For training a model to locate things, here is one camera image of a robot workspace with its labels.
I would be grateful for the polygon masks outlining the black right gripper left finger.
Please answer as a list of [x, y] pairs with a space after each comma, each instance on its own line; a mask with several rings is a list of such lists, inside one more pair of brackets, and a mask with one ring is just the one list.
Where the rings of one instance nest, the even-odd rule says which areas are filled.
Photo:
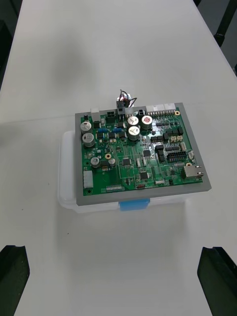
[[0, 315], [13, 316], [30, 275], [25, 246], [7, 245], [0, 252]]

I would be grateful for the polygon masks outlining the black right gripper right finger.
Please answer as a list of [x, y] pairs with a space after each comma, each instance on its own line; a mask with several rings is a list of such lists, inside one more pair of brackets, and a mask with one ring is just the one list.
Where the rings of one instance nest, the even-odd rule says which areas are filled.
[[237, 316], [237, 265], [222, 247], [202, 248], [197, 276], [213, 316]]

